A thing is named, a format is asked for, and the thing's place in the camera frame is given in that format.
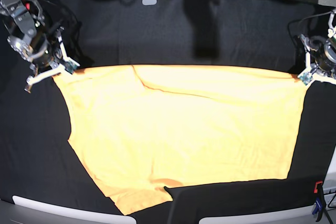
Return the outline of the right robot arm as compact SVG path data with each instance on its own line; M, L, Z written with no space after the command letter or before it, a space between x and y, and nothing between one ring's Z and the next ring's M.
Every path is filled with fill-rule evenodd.
M26 92L46 78L72 74L80 66L66 53L64 21L48 18L38 0L1 0L1 16L9 32L7 42L33 71L26 80Z

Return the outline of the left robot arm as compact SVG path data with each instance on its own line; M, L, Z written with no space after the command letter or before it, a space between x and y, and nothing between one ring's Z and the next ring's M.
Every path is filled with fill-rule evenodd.
M335 9L328 12L327 37L299 36L305 50L305 69L298 75L306 86L315 81L335 85Z

